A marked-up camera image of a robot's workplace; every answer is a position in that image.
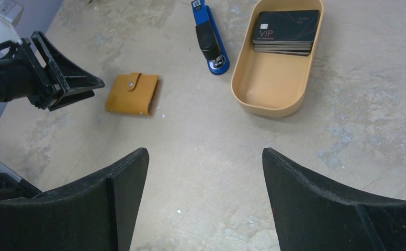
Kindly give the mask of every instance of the oval tray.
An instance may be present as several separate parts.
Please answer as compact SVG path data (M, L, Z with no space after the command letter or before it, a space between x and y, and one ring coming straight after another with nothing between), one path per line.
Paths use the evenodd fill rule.
M320 11L317 33L308 56L254 52L252 34L260 12L305 9ZM232 93L246 111L279 118L292 114L301 106L322 19L322 0L261 0L257 3L231 80Z

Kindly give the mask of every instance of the stapler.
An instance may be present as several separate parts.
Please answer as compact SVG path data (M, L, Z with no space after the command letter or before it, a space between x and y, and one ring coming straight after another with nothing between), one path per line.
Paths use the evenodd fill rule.
M205 4L205 0L194 0L191 5L198 44L206 58L209 71L214 75L221 75L229 69L229 59L211 9Z

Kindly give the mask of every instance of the wallet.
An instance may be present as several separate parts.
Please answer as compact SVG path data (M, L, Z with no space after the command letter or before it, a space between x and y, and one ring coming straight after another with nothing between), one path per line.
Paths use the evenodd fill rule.
M151 115L158 85L158 75L118 75L110 88L105 109L109 112Z

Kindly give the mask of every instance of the black cable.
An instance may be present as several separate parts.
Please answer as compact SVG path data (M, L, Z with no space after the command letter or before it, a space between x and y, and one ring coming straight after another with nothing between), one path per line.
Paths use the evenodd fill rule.
M18 46L19 46L18 43L15 43L14 41L11 40L0 43L0 51L9 48L7 54L1 59L11 59L14 56L15 52L17 51Z
M31 198L32 196L20 186L19 182L13 180L8 174L0 173L0 200L20 197Z

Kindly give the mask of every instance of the floor stain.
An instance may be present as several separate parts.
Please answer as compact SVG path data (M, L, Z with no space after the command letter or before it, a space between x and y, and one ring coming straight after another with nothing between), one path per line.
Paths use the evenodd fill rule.
M38 120L25 135L26 152L19 171L29 182L36 182L50 164L51 141L67 123L66 111L53 111Z
M180 241L174 238L162 238L155 243L146 243L142 246L138 246L135 251L161 251L161 250L179 250L178 246Z
M344 166L337 155L349 146L353 140L353 134L344 128L329 128L328 130L333 135L338 136L339 141L335 142L329 151L317 151L315 155L320 158L329 169L335 170L338 167Z
M54 22L69 31L81 30L83 46L89 50L104 51L105 58L99 61L106 70L121 56L128 39L137 40L137 33L147 27L161 29L174 8L173 0L102 0L88 5L65 0Z
M239 224L229 224L223 230L222 244L229 242L226 244L237 250L279 250L273 223L252 215Z
M239 4L236 0L227 1L228 11L224 13L220 26L224 24L227 26L225 29L227 34L224 34L223 41L226 41L224 45L233 55L232 58L236 58L240 52L249 18L257 2L258 0L245 0Z
M406 119L400 123L393 120L368 125L364 147L365 151L385 159L393 168L406 167Z

